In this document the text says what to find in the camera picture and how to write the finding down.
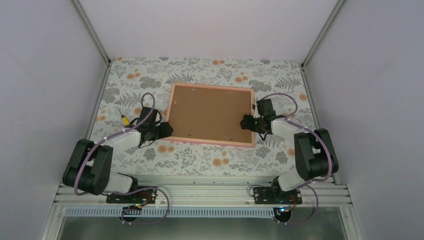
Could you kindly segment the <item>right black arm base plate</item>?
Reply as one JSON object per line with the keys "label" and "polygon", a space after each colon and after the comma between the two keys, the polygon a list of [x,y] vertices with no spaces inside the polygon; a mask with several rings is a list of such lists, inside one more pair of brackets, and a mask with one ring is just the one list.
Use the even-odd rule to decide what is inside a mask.
{"label": "right black arm base plate", "polygon": [[256,205],[300,205],[303,203],[299,189],[282,191],[277,186],[252,185],[247,190]]}

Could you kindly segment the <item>yellow screwdriver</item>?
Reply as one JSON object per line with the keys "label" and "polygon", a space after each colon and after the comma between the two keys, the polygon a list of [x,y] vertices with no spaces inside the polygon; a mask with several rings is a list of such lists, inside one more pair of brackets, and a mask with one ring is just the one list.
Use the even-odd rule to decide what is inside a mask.
{"label": "yellow screwdriver", "polygon": [[124,126],[128,126],[130,124],[130,121],[128,120],[128,118],[120,111],[118,110],[120,117],[124,123]]}

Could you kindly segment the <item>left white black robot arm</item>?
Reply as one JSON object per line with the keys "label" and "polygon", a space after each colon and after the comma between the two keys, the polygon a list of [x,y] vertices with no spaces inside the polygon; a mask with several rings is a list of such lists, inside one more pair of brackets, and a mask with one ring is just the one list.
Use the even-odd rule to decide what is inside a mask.
{"label": "left white black robot arm", "polygon": [[112,160],[131,148],[142,148],[146,142],[170,137],[173,128],[151,107],[143,107],[139,117],[131,121],[125,116],[122,119],[122,131],[99,142],[83,138],[76,143],[62,176],[62,183],[72,187],[75,195],[118,194],[128,203],[139,197],[137,178],[112,172]]}

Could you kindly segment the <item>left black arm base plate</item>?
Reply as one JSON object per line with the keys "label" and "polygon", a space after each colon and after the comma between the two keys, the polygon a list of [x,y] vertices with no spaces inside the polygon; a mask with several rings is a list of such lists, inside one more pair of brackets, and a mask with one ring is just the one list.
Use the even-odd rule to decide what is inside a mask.
{"label": "left black arm base plate", "polygon": [[133,194],[110,194],[106,197],[108,204],[127,204],[127,205],[145,205],[154,204],[156,202],[157,190],[149,188]]}

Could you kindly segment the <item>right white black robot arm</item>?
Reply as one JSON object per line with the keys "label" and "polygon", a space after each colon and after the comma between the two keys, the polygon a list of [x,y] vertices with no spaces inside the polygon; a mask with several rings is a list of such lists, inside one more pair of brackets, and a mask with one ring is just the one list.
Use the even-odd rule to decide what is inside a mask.
{"label": "right white black robot arm", "polygon": [[274,178],[271,198],[278,204],[298,190],[315,181],[325,181],[339,170],[337,155],[327,129],[312,130],[290,120],[287,115],[277,115],[270,99],[256,102],[258,116],[245,114],[240,126],[243,130],[258,133],[262,139],[275,135],[294,145],[295,167]]}

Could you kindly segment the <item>pink picture frame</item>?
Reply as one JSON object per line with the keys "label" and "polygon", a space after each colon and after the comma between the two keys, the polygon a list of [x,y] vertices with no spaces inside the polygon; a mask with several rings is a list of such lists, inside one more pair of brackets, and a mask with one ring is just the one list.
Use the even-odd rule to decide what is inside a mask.
{"label": "pink picture frame", "polygon": [[251,88],[175,82],[166,121],[173,128],[168,141],[253,148],[256,134],[243,130],[244,115],[253,115]]}

